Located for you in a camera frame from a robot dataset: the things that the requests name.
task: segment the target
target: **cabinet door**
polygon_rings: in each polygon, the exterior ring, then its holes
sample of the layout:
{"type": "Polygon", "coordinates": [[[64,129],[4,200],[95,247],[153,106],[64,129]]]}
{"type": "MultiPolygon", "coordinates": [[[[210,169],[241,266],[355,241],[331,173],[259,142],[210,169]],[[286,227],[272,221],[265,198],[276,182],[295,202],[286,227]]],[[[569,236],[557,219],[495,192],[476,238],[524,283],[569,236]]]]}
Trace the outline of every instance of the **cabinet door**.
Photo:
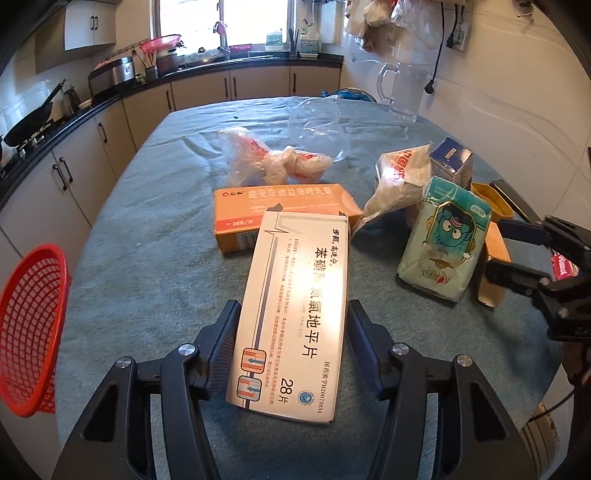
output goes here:
{"type": "Polygon", "coordinates": [[[74,271],[90,225],[53,165],[50,153],[18,186],[0,211],[0,228],[22,256],[42,244],[58,245],[74,271]]]}
{"type": "Polygon", "coordinates": [[[93,121],[87,121],[53,149],[68,188],[91,225],[117,179],[93,121]]]}
{"type": "Polygon", "coordinates": [[[232,99],[285,97],[290,94],[290,68],[253,67],[233,70],[232,99]]]}
{"type": "Polygon", "coordinates": [[[95,45],[117,43],[115,36],[116,6],[94,2],[95,5],[95,45]]]}
{"type": "Polygon", "coordinates": [[[166,83],[123,99],[131,136],[139,150],[160,122],[174,111],[170,84],[166,83]]]}
{"type": "Polygon", "coordinates": [[[6,285],[12,271],[20,261],[21,256],[10,244],[4,233],[0,231],[0,292],[4,290],[4,285],[6,285]]]}
{"type": "Polygon", "coordinates": [[[95,44],[95,6],[93,2],[76,1],[66,6],[64,50],[95,44]]]}
{"type": "Polygon", "coordinates": [[[230,75],[227,72],[197,75],[173,82],[171,88],[177,110],[226,102],[230,100],[230,75]]]}
{"type": "Polygon", "coordinates": [[[94,122],[111,167],[119,178],[136,152],[123,103],[114,103],[106,110],[97,113],[94,122]]]}
{"type": "Polygon", "coordinates": [[[339,89],[340,69],[332,67],[291,67],[290,95],[319,97],[323,90],[339,89]]]}

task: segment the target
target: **frying pan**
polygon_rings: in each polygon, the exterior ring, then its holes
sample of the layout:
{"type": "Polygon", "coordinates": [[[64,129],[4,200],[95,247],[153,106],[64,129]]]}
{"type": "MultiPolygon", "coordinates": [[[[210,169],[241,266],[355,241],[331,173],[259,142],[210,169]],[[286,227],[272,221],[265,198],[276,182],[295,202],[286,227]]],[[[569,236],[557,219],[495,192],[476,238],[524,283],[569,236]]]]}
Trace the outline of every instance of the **frying pan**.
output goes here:
{"type": "Polygon", "coordinates": [[[6,145],[9,147],[18,147],[22,145],[47,123],[47,120],[51,115],[51,107],[53,106],[52,100],[57,95],[57,92],[59,92],[64,86],[65,82],[66,80],[64,79],[58,83],[40,107],[35,108],[31,113],[28,113],[27,116],[11,128],[10,132],[4,137],[4,143],[6,143],[6,145]]]}

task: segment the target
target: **power cord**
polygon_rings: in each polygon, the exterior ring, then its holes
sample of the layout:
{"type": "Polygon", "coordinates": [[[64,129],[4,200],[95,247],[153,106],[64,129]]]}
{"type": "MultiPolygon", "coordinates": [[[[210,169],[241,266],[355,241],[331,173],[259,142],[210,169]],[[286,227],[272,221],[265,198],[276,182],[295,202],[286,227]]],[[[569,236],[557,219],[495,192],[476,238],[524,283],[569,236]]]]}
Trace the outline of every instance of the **power cord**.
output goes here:
{"type": "Polygon", "coordinates": [[[453,22],[453,28],[452,28],[452,32],[449,34],[449,37],[447,38],[447,42],[445,44],[445,46],[447,48],[453,48],[453,37],[455,37],[456,35],[456,27],[457,27],[457,20],[458,20],[458,13],[457,13],[457,4],[453,4],[454,8],[456,9],[456,19],[453,22]]]}
{"type": "Polygon", "coordinates": [[[443,31],[441,35],[441,44],[439,45],[439,53],[437,54],[437,61],[435,62],[435,70],[433,72],[433,78],[429,80],[429,83],[425,85],[425,92],[432,95],[435,89],[433,84],[435,83],[435,77],[437,76],[437,68],[439,67],[439,59],[441,58],[441,50],[443,49],[443,43],[445,42],[445,12],[443,10],[443,2],[441,2],[441,29],[443,31]]]}
{"type": "Polygon", "coordinates": [[[539,415],[536,415],[535,417],[531,417],[527,423],[531,423],[533,421],[539,420],[543,417],[545,417],[546,415],[551,414],[554,410],[556,410],[558,407],[561,407],[562,405],[564,405],[570,397],[572,397],[574,395],[574,389],[571,393],[569,393],[568,395],[566,395],[566,397],[564,397],[562,400],[560,400],[554,407],[549,408],[548,410],[546,410],[544,413],[540,413],[539,415]]]}

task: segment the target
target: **screw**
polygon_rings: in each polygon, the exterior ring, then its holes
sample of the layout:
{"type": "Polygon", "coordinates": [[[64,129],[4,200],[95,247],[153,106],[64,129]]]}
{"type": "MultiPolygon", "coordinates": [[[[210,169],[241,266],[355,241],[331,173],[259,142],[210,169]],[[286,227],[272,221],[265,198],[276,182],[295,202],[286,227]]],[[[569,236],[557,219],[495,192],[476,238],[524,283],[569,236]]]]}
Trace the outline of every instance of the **screw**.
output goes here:
{"type": "Polygon", "coordinates": [[[396,355],[406,355],[408,350],[409,348],[406,343],[395,343],[392,345],[392,353],[396,355]]]}
{"type": "Polygon", "coordinates": [[[126,368],[131,365],[131,357],[130,356],[122,356],[121,358],[117,359],[115,362],[115,366],[117,368],[126,368]]]}
{"type": "Polygon", "coordinates": [[[178,352],[183,356],[189,356],[195,352],[195,346],[192,343],[185,343],[178,347],[178,352]]]}
{"type": "Polygon", "coordinates": [[[469,367],[472,365],[472,358],[468,355],[458,355],[456,362],[463,367],[469,367]]]}

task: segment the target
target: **blue tablecloth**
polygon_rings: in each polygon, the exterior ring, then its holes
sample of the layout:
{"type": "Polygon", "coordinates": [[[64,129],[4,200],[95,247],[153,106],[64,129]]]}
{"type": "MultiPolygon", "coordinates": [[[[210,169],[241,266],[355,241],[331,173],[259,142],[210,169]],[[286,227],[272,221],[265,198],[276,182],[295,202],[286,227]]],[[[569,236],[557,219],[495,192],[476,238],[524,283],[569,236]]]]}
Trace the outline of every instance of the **blue tablecloth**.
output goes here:
{"type": "MultiPolygon", "coordinates": [[[[271,147],[291,141],[290,111],[301,98],[209,105],[169,115],[142,146],[105,203],[74,273],[57,361],[56,403],[65,443],[113,362],[160,358],[216,320],[227,299],[242,300],[252,253],[223,257],[212,232],[213,191],[228,167],[217,131],[244,126],[271,147]]],[[[340,183],[360,206],[374,192],[375,162],[389,151],[439,143],[446,132],[420,118],[405,127],[384,106],[337,100],[352,150],[323,181],[340,183]]],[[[499,175],[475,158],[474,180],[499,175]]],[[[453,306],[396,279],[409,230],[397,213],[368,224],[353,239],[349,297],[392,337],[423,355],[471,355],[518,427],[550,385],[560,345],[547,340],[542,316],[528,299],[508,293],[496,311],[471,291],[453,306]]],[[[515,262],[550,269],[541,247],[509,242],[515,262]]],[[[202,412],[224,479],[355,479],[367,477],[385,403],[366,390],[345,342],[336,419],[328,426],[275,419],[225,403],[202,412]]],[[[169,477],[159,399],[152,407],[158,477],[169,477]]],[[[434,414],[425,434],[421,478],[430,478],[434,414]]]]}

